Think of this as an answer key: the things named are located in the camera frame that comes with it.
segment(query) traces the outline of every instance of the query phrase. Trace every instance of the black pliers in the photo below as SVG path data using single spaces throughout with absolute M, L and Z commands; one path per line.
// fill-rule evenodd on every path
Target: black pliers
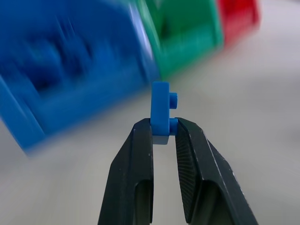
M 226 160 L 195 123 L 176 118 L 178 174 L 191 225 L 257 225 Z M 153 131 L 136 123 L 113 160 L 98 225 L 149 225 L 153 212 Z

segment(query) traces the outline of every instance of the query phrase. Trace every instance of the blue lego brick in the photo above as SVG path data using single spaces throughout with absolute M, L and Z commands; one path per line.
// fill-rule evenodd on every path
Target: blue lego brick
M 154 136 L 160 136 L 157 142 L 167 144 L 170 135 L 177 134 L 176 118 L 170 118 L 170 109 L 177 108 L 177 93 L 170 93 L 168 82 L 153 82 L 151 96 L 151 129 Z
M 25 152 L 159 80 L 135 11 L 110 0 L 0 1 L 0 115 Z

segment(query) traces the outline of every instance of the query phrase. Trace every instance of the plier jaw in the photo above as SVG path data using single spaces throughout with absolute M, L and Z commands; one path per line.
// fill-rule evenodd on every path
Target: plier jaw
M 167 141 L 169 135 L 175 135 L 186 223 L 257 225 L 231 167 L 209 142 L 204 131 L 186 119 L 169 118 L 169 110 L 177 107 L 177 100 L 174 101 L 173 94 L 169 95 L 168 85 L 165 82 L 154 84 L 164 97 L 158 98 L 159 95 L 153 96 L 152 93 L 152 106 L 153 99 L 156 99 L 156 109 L 151 109 L 151 119 L 134 124 L 113 160 L 98 225 L 152 223 L 153 144 L 156 144 L 155 137 L 162 136 Z

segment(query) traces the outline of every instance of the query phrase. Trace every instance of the small blue lego piece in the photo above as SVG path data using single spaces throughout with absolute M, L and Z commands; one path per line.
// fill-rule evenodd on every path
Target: small blue lego piece
M 177 108 L 177 93 L 170 93 L 168 82 L 152 83 L 151 99 L 151 129 L 154 136 L 165 137 L 163 144 L 167 144 L 170 135 L 177 134 L 178 120 L 170 118 L 170 109 Z

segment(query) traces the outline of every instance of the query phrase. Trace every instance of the gray background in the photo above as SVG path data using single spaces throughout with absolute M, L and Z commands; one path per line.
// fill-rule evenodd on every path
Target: gray background
M 261 30 L 171 81 L 172 116 L 201 126 L 231 164 L 261 225 L 300 224 L 300 4 L 263 0 Z M 0 224 L 95 225 L 109 166 L 145 92 L 26 157 L 0 124 Z M 183 225 L 174 139 L 154 147 L 154 225 Z

